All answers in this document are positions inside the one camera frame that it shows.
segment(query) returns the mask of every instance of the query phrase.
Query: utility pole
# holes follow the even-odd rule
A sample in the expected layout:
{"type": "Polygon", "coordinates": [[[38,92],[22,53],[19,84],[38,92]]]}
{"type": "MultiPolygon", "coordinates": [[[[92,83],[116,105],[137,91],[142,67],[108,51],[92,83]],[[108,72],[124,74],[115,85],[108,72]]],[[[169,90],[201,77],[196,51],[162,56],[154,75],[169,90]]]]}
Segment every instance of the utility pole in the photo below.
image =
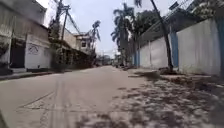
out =
{"type": "Polygon", "coordinates": [[[64,6],[64,9],[65,9],[65,20],[64,20],[64,25],[63,25],[63,28],[62,28],[61,40],[64,39],[65,26],[66,26],[67,17],[68,17],[68,10],[70,9],[70,6],[64,6]]]}
{"type": "Polygon", "coordinates": [[[62,5],[62,1],[63,0],[60,0],[59,3],[58,3],[58,7],[57,7],[57,12],[56,12],[56,18],[55,18],[55,21],[56,23],[60,23],[60,16],[61,16],[61,12],[62,12],[62,8],[63,8],[63,5],[62,5]]]}
{"type": "Polygon", "coordinates": [[[163,35],[164,35],[164,39],[165,39],[165,42],[166,42],[166,48],[167,48],[167,58],[168,58],[168,66],[169,66],[169,70],[173,70],[173,64],[172,64],[172,59],[171,59],[171,50],[170,50],[170,42],[169,42],[169,38],[168,38],[168,33],[167,33],[167,30],[166,30],[166,26],[163,22],[163,19],[162,17],[160,16],[160,13],[156,7],[156,4],[154,2],[154,0],[151,0],[152,2],[152,5],[156,11],[156,14],[159,18],[159,22],[161,23],[161,27],[162,27],[162,30],[163,30],[163,35]]]}

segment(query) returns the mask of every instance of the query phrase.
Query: coconut palm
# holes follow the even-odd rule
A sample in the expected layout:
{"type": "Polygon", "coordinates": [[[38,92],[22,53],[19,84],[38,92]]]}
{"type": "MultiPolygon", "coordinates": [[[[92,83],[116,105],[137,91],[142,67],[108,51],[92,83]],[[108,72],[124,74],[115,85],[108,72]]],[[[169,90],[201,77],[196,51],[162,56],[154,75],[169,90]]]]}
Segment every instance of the coconut palm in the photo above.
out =
{"type": "MultiPolygon", "coordinates": [[[[152,5],[154,7],[154,10],[157,14],[157,17],[159,19],[159,22],[160,22],[162,30],[163,30],[163,36],[164,36],[164,39],[165,39],[165,42],[166,42],[166,48],[167,48],[168,68],[169,68],[170,71],[173,71],[173,64],[172,64],[172,59],[171,59],[171,49],[170,49],[170,43],[169,43],[169,38],[168,38],[168,33],[167,33],[167,30],[166,30],[166,26],[163,22],[162,17],[160,16],[160,13],[159,13],[159,11],[156,7],[156,4],[155,4],[154,0],[150,0],[150,1],[151,1],[152,5]]],[[[142,6],[142,0],[134,0],[134,3],[138,7],[142,6]]]]}
{"type": "Polygon", "coordinates": [[[127,62],[128,54],[128,40],[132,32],[132,19],[134,18],[134,8],[128,7],[126,3],[123,4],[123,9],[114,10],[114,24],[116,28],[111,33],[112,40],[116,41],[118,49],[123,58],[127,62]]]}
{"type": "Polygon", "coordinates": [[[100,40],[100,33],[98,28],[100,27],[100,21],[97,20],[94,22],[94,24],[92,25],[92,29],[89,31],[89,34],[92,38],[92,42],[95,42],[97,39],[100,40]]]}

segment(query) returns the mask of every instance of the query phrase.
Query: white wall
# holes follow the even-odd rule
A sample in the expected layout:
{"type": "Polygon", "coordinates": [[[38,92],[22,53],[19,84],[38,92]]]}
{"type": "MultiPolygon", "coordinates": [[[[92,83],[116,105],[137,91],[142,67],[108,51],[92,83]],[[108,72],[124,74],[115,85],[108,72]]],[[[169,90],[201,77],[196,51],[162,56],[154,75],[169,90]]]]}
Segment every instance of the white wall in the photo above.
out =
{"type": "Polygon", "coordinates": [[[64,40],[73,48],[76,50],[80,50],[81,44],[77,41],[74,34],[72,34],[69,30],[64,30],[64,40]]]}
{"type": "Polygon", "coordinates": [[[143,68],[164,68],[168,66],[164,38],[149,42],[140,50],[140,66],[143,68]]]}
{"type": "Polygon", "coordinates": [[[140,49],[140,67],[143,68],[151,67],[149,43],[140,49]]]}
{"type": "Polygon", "coordinates": [[[177,35],[180,71],[220,75],[220,50],[215,21],[206,20],[177,35]]]}
{"type": "Polygon", "coordinates": [[[49,42],[29,35],[27,37],[25,68],[50,68],[51,54],[49,42]]]}
{"type": "Polygon", "coordinates": [[[0,0],[8,7],[40,24],[44,23],[46,9],[33,0],[0,0]]]}

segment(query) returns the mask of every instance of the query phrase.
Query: concrete road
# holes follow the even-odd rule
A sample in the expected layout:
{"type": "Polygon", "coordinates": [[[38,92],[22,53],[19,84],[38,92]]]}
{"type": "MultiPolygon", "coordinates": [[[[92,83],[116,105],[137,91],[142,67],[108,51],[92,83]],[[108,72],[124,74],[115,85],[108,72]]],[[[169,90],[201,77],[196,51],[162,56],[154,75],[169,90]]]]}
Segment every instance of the concrete road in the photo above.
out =
{"type": "Polygon", "coordinates": [[[212,91],[108,66],[0,82],[0,109],[9,128],[223,128],[212,91]]]}
{"type": "Polygon", "coordinates": [[[0,108],[10,128],[74,128],[83,115],[112,111],[128,73],[101,67],[0,82],[0,108]]]}

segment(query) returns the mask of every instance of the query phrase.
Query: white building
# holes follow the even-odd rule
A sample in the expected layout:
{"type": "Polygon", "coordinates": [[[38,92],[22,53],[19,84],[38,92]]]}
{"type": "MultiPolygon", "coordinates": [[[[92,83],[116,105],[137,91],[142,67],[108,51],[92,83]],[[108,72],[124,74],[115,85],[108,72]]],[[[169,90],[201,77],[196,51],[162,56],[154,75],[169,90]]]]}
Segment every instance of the white building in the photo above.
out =
{"type": "Polygon", "coordinates": [[[0,58],[0,61],[8,63],[9,68],[15,71],[50,68],[48,30],[42,25],[44,12],[38,13],[38,9],[44,8],[31,0],[29,0],[30,3],[26,1],[28,3],[25,3],[26,6],[23,6],[21,10],[11,8],[22,5],[25,1],[0,1],[0,43],[9,44],[8,51],[0,58]]]}

